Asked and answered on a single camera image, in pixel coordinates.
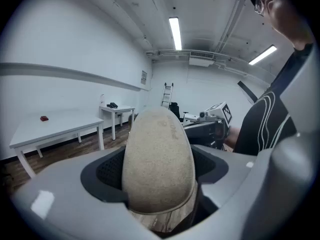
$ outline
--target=red object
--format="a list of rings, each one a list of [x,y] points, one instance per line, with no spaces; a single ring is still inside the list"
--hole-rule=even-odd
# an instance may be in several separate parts
[[[43,115],[43,116],[40,117],[40,120],[41,120],[42,122],[44,122],[44,121],[48,121],[49,118],[46,117],[45,115]]]

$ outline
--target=table leg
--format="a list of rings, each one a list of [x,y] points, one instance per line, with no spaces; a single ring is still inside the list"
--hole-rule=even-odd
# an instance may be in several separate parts
[[[32,170],[30,164],[28,163],[25,154],[23,151],[20,151],[18,149],[15,149],[15,153],[18,156],[20,163],[22,164],[23,168],[26,170],[26,172],[29,174],[30,178],[33,178],[36,176],[34,170]]]
[[[38,151],[39,156],[43,158],[44,156],[41,153],[40,147],[36,146],[35,148],[36,148],[36,151]]]
[[[78,135],[78,142],[81,143],[81,135],[80,135],[80,133],[77,133],[77,135]]]
[[[135,110],[132,109],[132,118],[131,118],[131,129],[134,126],[134,120],[135,120]]]
[[[119,114],[120,126],[122,126],[122,114]]]
[[[96,131],[98,133],[98,143],[99,143],[99,149],[104,150],[105,145],[104,145],[104,138],[102,136],[102,129],[103,129],[103,124],[100,123],[98,127],[96,128]]]
[[[104,119],[104,110],[100,107],[100,118]]]
[[[115,140],[116,139],[116,119],[115,119],[116,113],[115,112],[111,112],[111,119],[112,119],[112,139]]]

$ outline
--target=ceiling light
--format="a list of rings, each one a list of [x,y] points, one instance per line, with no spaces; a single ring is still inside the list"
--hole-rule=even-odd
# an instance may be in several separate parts
[[[277,48],[274,45],[271,45],[268,49],[266,49],[263,53],[261,53],[258,57],[254,58],[249,62],[250,65],[254,65],[257,62],[261,61],[268,55],[272,54]]]
[[[174,45],[176,50],[182,50],[181,47],[181,36],[179,28],[179,20],[177,17],[169,18],[170,27],[173,35]]]

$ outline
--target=beige cushion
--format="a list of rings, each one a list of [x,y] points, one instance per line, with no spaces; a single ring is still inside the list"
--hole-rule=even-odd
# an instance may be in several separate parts
[[[168,109],[146,109],[134,121],[127,141],[122,190],[129,208],[161,214],[183,206],[195,187],[195,164],[186,133]]]

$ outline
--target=man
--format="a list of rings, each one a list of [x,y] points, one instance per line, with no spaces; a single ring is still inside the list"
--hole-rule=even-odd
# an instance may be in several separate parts
[[[295,77],[312,49],[313,37],[307,24],[289,0],[251,0],[255,12],[293,45],[294,52],[270,87],[246,114],[241,129],[230,127],[225,143],[236,153],[258,155],[273,148],[297,130],[280,100],[281,93]]]

